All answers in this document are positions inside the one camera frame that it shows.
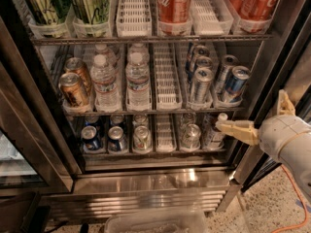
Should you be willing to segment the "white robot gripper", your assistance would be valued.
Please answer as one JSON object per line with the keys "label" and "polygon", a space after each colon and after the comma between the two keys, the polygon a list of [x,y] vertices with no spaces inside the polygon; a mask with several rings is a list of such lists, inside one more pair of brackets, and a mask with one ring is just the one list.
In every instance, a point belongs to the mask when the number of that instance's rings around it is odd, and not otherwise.
{"label": "white robot gripper", "polygon": [[249,120],[217,121],[216,127],[250,146],[260,148],[277,162],[311,157],[311,125],[295,116],[295,107],[286,90],[278,95],[277,115],[266,119],[259,130]]}

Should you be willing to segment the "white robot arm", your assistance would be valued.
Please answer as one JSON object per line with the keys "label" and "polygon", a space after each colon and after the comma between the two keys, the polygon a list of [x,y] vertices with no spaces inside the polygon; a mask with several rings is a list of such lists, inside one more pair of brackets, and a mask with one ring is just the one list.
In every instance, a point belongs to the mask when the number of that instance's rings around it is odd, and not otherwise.
{"label": "white robot arm", "polygon": [[218,120],[216,128],[250,146],[259,145],[274,161],[285,165],[311,202],[311,125],[295,114],[284,89],[279,91],[273,116],[259,129],[249,120]]}

